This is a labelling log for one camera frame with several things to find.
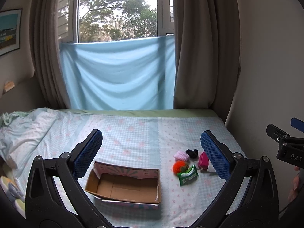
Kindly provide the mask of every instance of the orange fluffy ball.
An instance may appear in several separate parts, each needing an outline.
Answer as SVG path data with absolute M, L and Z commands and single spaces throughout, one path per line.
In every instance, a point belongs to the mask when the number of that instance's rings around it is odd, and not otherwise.
M 172 170 L 173 173 L 176 175 L 177 173 L 184 172 L 188 169 L 188 164 L 184 161 L 177 161 L 174 163 Z

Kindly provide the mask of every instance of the open box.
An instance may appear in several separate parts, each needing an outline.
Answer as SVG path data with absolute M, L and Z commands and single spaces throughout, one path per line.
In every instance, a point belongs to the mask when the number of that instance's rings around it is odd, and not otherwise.
M 159 169 L 141 169 L 94 162 L 85 191 L 101 199 L 134 208 L 158 209 Z

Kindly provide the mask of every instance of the tree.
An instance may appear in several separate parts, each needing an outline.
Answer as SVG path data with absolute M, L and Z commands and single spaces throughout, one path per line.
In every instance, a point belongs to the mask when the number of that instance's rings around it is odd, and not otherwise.
M 157 36 L 157 11 L 145 0 L 80 0 L 80 42 Z

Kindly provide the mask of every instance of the blue fabric hanging over window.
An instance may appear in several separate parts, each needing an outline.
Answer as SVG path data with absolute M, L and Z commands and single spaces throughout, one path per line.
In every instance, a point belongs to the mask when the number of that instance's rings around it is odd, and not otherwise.
M 172 109 L 174 36 L 61 44 L 72 109 Z

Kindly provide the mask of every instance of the green packet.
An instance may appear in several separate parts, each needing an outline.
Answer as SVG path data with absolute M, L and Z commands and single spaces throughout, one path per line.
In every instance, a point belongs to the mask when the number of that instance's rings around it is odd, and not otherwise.
M 197 178 L 199 174 L 197 173 L 195 165 L 192 165 L 188 170 L 185 172 L 180 172 L 177 174 L 178 179 L 179 179 L 179 184 L 180 186 L 185 185 L 186 182 L 193 178 Z

